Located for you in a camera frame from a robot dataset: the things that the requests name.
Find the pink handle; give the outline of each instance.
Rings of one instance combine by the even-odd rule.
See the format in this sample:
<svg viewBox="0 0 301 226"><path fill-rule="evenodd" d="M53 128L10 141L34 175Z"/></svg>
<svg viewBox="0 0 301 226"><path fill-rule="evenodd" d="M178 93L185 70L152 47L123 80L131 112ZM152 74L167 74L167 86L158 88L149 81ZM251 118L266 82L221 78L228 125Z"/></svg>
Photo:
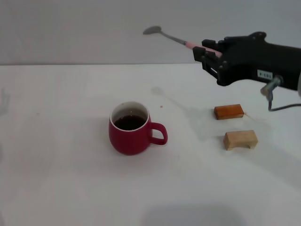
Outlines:
<svg viewBox="0 0 301 226"><path fill-rule="evenodd" d="M222 56L222 53L221 52L219 52L219 51L216 51L216 50L214 50L214 49L211 49L211 48L207 48L207 47L205 47L205 46L202 46L202 45L197 45L197 44L195 44L195 43L192 43L192 42L186 42L186 45L185 45L187 48L190 48L190 49L193 49L194 47L201 47L201 48L204 48L204 49L206 49L207 51L210 51L210 52L214 52L215 53L215 55L217 56L217 57L221 57Z"/></svg>
<svg viewBox="0 0 301 226"><path fill-rule="evenodd" d="M167 135L166 128L163 125L152 122L150 124L150 128L159 130L163 134L163 139L159 139L159 138L155 138L155 137L150 138L151 143L156 144L156 145L164 145L167 143L168 135Z"/></svg>

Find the cable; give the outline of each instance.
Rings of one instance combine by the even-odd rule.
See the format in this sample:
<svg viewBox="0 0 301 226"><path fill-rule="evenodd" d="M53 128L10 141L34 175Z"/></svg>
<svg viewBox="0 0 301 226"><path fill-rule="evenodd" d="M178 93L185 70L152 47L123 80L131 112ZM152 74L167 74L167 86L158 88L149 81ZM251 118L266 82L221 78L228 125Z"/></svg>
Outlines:
<svg viewBox="0 0 301 226"><path fill-rule="evenodd" d="M277 107L277 108L272 109L272 101L269 101L269 111L270 112L275 112L275 111L283 110L283 109L290 108L290 107L301 107L301 104L286 105L283 107Z"/></svg>

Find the light wooden block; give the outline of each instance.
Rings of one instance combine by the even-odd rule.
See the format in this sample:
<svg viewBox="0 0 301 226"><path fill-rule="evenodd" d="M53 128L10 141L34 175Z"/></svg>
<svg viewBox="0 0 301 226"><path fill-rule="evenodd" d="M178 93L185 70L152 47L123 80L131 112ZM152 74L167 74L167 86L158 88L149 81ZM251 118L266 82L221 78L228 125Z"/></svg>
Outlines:
<svg viewBox="0 0 301 226"><path fill-rule="evenodd" d="M225 148L229 151L234 147L254 149L258 143L254 130L227 132L224 137Z"/></svg>
<svg viewBox="0 0 301 226"><path fill-rule="evenodd" d="M214 108L217 120L242 118L244 111L240 105L226 105Z"/></svg>

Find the coffee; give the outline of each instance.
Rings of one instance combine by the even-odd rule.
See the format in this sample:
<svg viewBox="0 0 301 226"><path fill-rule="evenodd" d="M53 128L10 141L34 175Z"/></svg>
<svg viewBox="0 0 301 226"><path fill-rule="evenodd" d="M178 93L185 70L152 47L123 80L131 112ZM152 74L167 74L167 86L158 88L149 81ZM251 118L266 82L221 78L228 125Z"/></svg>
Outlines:
<svg viewBox="0 0 301 226"><path fill-rule="evenodd" d="M137 115L127 115L119 118L114 123L116 127L122 130L134 130L145 124L146 120Z"/></svg>

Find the spoon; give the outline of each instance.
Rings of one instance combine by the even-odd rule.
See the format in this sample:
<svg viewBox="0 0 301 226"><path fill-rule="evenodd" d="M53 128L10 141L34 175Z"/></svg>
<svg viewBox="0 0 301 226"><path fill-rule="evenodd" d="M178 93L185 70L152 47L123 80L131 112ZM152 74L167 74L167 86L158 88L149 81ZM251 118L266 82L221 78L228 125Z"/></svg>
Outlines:
<svg viewBox="0 0 301 226"><path fill-rule="evenodd" d="M163 36L167 37L168 39L171 39L171 40L173 40L173 41L175 41L175 42L178 42L178 43L180 43L180 44L186 46L186 47L189 48L189 49L193 49L194 47L197 46L197 47L201 47L201 48L206 49L206 51L214 52L215 55L216 55L217 57L221 57L221 55L222 55L221 52L216 51L216 50L214 50L214 49L207 48L207 47L202 46L202 45L197 45L197 44L192 43L192 42L189 42L189 41L184 41L184 40L182 40L182 39L178 39L178 38L173 37L173 36L171 36L171 35L169 35L169 34L166 34L166 33L164 33L164 32L162 31L162 28L161 28L160 26L152 26L152 27L149 27L149 28L145 29L144 32L143 32L143 34L155 34L155 33L162 34Z"/></svg>

